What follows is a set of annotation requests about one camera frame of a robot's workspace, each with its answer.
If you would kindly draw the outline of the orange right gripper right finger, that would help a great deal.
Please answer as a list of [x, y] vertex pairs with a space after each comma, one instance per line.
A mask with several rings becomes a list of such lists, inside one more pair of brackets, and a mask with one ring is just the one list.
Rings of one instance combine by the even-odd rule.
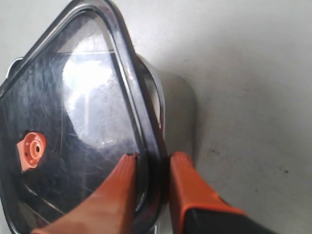
[[170, 156], [169, 205], [175, 234], [271, 234], [225, 202], [193, 166], [190, 156]]

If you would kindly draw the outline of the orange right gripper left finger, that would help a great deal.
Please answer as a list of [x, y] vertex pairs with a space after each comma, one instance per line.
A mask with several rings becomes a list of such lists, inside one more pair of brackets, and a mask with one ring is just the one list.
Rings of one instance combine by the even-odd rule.
[[68, 214], [34, 234], [130, 234], [136, 205], [136, 157], [123, 155], [105, 181]]

